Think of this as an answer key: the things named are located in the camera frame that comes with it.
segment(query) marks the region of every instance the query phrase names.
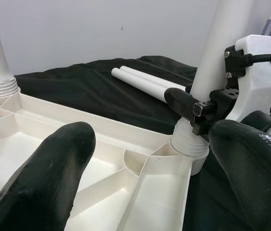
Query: black cloth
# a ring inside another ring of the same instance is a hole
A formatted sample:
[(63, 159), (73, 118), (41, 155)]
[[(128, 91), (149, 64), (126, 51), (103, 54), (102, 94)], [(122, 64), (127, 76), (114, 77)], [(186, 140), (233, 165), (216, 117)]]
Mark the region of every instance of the black cloth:
[[(16, 76), (23, 94), (59, 103), (141, 128), (172, 134), (180, 118), (169, 107), (112, 77), (114, 67), (128, 66), (187, 86), (196, 67), (162, 56), (100, 60)], [(191, 177), (183, 230), (251, 231), (227, 176), (210, 153)]]

